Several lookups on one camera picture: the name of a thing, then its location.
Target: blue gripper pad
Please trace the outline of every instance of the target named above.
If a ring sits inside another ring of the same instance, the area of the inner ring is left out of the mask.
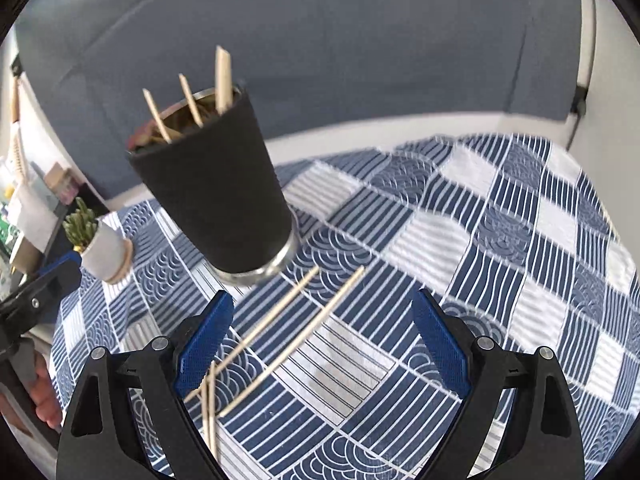
[[[234,318],[234,302],[228,292],[219,291],[209,302],[193,336],[185,344],[177,363],[175,391],[183,399],[195,390],[209,369]]]
[[[422,290],[415,292],[412,309],[414,323],[438,367],[445,386],[464,399],[471,390],[466,354]]]

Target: blue and white tablecloth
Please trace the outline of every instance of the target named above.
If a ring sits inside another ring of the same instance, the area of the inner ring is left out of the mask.
[[[412,323],[426,286],[447,313],[504,348],[553,348],[577,407],[591,479],[640,410],[640,289],[635,265],[596,193],[561,148],[528,136],[438,137],[276,169],[303,245],[270,282],[227,288],[236,344],[314,264],[321,272],[219,376],[220,409],[276,357],[360,265],[366,274],[331,318],[219,420],[233,480],[414,477],[460,400],[442,386]],[[85,274],[63,301],[50,371],[66,408],[90,349],[143,347],[199,313],[223,287],[157,202],[111,214],[135,245],[115,286]],[[132,394],[155,468],[168,464]],[[505,392],[474,472],[504,432]],[[188,409],[200,426],[199,400]]]

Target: cactus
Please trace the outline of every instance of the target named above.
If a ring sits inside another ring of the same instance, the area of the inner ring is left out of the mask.
[[[98,222],[95,213],[86,206],[84,200],[76,197],[76,203],[78,210],[65,218],[62,227],[66,237],[74,245],[74,250],[82,253],[94,239]]]

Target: white pot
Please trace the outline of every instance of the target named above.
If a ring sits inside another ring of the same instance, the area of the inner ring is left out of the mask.
[[[127,250],[124,238],[107,224],[98,222],[98,230],[82,252],[82,266],[99,280],[108,282],[122,267]]]

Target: black cup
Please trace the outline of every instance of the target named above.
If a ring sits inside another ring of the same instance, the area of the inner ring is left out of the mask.
[[[295,216],[247,93],[236,89],[222,116],[212,91],[195,97],[204,126],[193,124],[186,103],[174,105],[163,113],[164,124],[182,136],[129,152],[129,163],[221,280],[253,285],[296,253]]]

